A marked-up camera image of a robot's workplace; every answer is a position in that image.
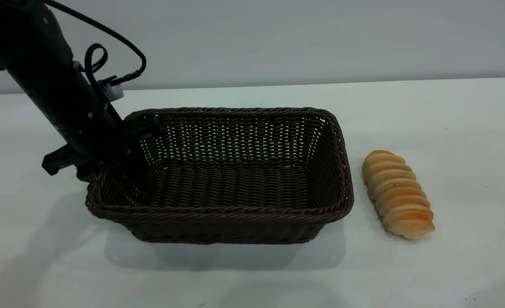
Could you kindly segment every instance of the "rectangular basket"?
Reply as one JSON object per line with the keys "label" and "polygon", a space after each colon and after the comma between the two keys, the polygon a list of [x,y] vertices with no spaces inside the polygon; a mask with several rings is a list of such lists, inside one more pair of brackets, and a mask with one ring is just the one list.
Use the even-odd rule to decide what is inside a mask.
{"label": "rectangular basket", "polygon": [[140,144],[147,176],[123,160],[107,163],[86,201],[140,240],[303,243],[351,210],[344,139],[328,111],[158,109],[125,121],[149,117],[162,136]]}

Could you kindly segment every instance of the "toy bread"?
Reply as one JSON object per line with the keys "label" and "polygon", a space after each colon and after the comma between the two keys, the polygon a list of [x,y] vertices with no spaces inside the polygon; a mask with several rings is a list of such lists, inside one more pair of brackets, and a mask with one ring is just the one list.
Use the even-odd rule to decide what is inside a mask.
{"label": "toy bread", "polygon": [[434,231],[431,205],[404,158],[374,151],[364,159],[362,176],[389,232],[416,240]]}

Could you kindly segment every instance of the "basket bottom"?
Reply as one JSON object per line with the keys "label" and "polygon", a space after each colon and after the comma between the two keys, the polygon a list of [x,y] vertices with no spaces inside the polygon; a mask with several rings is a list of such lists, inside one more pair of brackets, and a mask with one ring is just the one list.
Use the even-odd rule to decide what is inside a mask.
{"label": "basket bottom", "polygon": [[299,166],[186,166],[158,170],[147,206],[307,208],[307,171]]}
{"label": "basket bottom", "polygon": [[190,244],[295,244],[309,242],[325,224],[123,223],[139,240]]}

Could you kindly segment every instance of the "black cable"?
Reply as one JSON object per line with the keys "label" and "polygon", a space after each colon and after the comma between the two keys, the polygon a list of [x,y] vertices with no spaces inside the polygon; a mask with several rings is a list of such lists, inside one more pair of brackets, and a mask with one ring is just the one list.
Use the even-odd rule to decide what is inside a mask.
{"label": "black cable", "polygon": [[[146,57],[128,39],[124,38],[119,33],[116,33],[115,31],[113,31],[112,29],[108,28],[107,26],[104,26],[101,23],[99,23],[99,22],[97,22],[95,20],[92,20],[89,17],[81,14],[80,12],[76,12],[75,10],[72,10],[71,8],[68,8],[68,6],[64,6],[63,4],[60,4],[60,3],[56,2],[56,1],[53,1],[53,0],[41,0],[41,1],[43,3],[49,5],[49,6],[52,6],[53,8],[59,9],[59,10],[65,12],[66,14],[72,15],[75,18],[80,19],[80,20],[88,23],[89,25],[92,25],[92,26],[96,27],[97,29],[100,29],[100,30],[108,33],[109,35],[115,37],[116,39],[119,39],[119,41],[123,42],[125,45],[127,45],[129,48],[131,48],[140,57],[140,59],[142,61],[142,65],[140,66],[140,68],[137,71],[135,71],[135,72],[133,72],[131,74],[127,74],[127,75],[125,75],[125,76],[123,76],[121,78],[117,78],[115,80],[112,80],[112,82],[110,82],[110,85],[115,86],[116,84],[120,84],[122,82],[133,80],[133,79],[137,78],[138,76],[140,76],[140,74],[142,74],[144,72],[144,70],[146,69]],[[104,63],[102,63],[101,65],[99,65],[99,67],[96,68],[96,70],[94,70],[94,72],[98,71],[100,69],[100,67],[102,67],[102,65]]]}
{"label": "black cable", "polygon": [[96,81],[93,73],[95,72],[94,70],[94,66],[97,65],[100,60],[98,62],[95,63],[95,65],[92,64],[92,54],[95,52],[96,49],[102,49],[102,51],[104,51],[104,55],[102,55],[102,58],[104,59],[104,57],[106,57],[106,59],[108,58],[108,51],[106,51],[106,49],[104,48],[104,46],[100,45],[99,43],[94,43],[93,45],[91,45],[88,49],[87,49],[87,52],[85,53],[85,75],[87,76],[87,79],[89,80],[89,83],[91,84],[92,86],[92,89],[94,90],[96,96],[99,98],[99,99],[102,99],[104,98],[104,94],[102,93],[102,90],[100,89],[100,86],[98,86],[98,82]]}

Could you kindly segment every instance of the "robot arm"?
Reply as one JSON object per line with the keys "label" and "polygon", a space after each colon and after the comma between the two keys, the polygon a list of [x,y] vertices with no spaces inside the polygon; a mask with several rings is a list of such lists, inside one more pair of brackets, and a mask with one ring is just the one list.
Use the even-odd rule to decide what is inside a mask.
{"label": "robot arm", "polygon": [[[70,10],[52,0],[44,2]],[[98,23],[94,26],[104,27]],[[103,49],[104,56],[92,64],[92,52],[98,48]],[[115,96],[112,100],[123,96],[111,90],[137,77],[145,68],[145,58],[139,71],[97,82],[92,73],[106,60],[104,47],[94,44],[87,52],[85,69],[73,61],[55,16],[43,2],[0,0],[0,70],[9,72],[67,142],[45,156],[42,166],[51,175],[74,164],[78,178],[90,181],[96,164],[126,155],[137,139],[160,133],[157,119],[140,124],[123,122],[106,96]]]}

